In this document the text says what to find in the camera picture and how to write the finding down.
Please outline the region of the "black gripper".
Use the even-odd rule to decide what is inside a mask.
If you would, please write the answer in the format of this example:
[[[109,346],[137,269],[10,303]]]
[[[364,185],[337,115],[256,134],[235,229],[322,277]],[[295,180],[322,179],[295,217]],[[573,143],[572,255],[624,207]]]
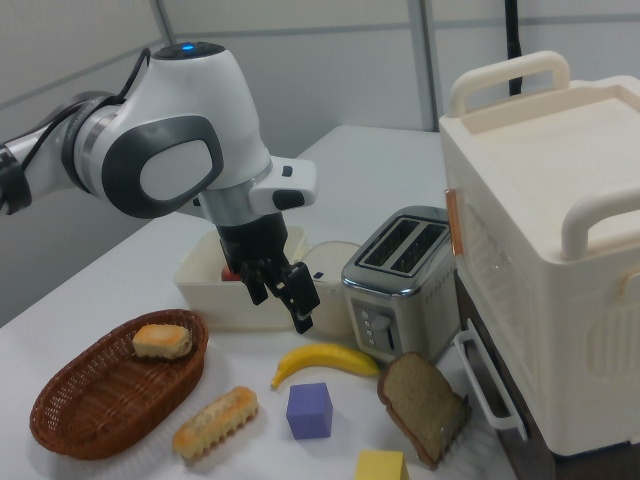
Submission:
[[[263,262],[276,267],[271,293],[289,311],[294,329],[304,334],[313,327],[312,312],[320,299],[306,264],[290,264],[284,253],[288,230],[281,213],[262,216],[237,226],[217,226],[227,265],[240,271],[254,305],[269,294],[259,272],[251,265]]]

